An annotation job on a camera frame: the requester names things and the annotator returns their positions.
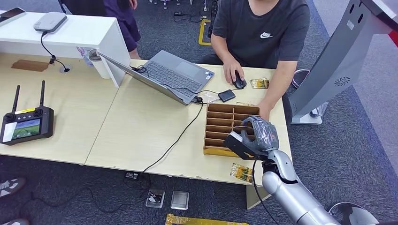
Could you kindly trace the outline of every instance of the chair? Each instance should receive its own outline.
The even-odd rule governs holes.
[[[159,0],[159,1],[163,1],[164,2],[164,9],[167,9],[167,6],[166,6],[166,3],[168,2],[168,1],[171,1],[171,0]],[[180,0],[176,0],[177,1],[177,5],[179,6],[180,5]],[[154,0],[153,1],[153,3],[155,4],[155,5],[157,5],[158,4],[158,0]]]

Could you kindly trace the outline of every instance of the nike logo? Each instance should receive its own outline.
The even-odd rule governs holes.
[[[270,38],[270,37],[272,38],[271,34],[268,34],[268,33],[265,33],[265,32],[260,35],[261,39]]]

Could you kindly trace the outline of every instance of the silver robot arm segment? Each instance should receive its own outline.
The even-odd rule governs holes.
[[[268,152],[263,163],[262,185],[281,205],[294,224],[339,225],[300,181],[289,156],[280,150]]]

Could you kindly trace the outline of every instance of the shoe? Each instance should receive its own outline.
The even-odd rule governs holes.
[[[17,178],[13,180],[7,180],[6,182],[0,184],[0,198],[17,192],[24,186],[25,183],[25,178]]]
[[[29,225],[29,221],[26,219],[15,219],[3,225]]]

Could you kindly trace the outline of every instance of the controller screen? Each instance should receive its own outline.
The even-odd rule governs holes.
[[[12,139],[38,135],[40,133],[40,119],[18,122]]]

